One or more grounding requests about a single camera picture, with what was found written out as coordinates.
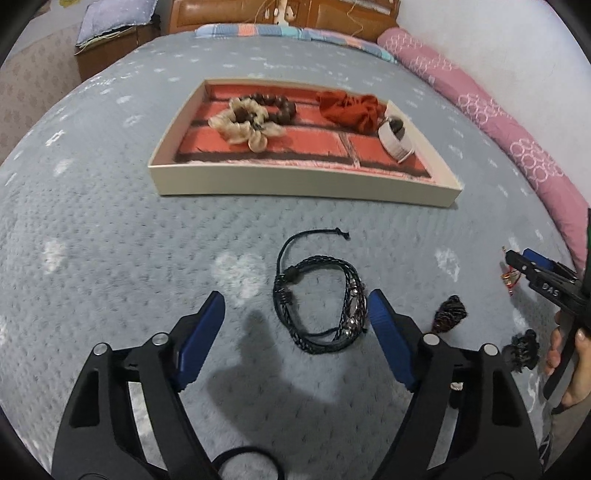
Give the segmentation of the person right hand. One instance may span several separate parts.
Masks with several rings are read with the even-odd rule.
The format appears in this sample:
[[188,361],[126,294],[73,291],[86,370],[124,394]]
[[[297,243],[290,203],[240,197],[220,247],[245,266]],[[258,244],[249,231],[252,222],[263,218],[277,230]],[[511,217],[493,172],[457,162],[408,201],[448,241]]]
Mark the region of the person right hand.
[[[553,375],[561,363],[561,345],[562,334],[560,329],[556,328],[552,332],[550,347],[546,356],[545,373],[547,376]],[[575,349],[579,361],[570,384],[561,399],[561,404],[565,408],[583,402],[590,395],[591,390],[590,336],[584,329],[579,329],[576,332]]]

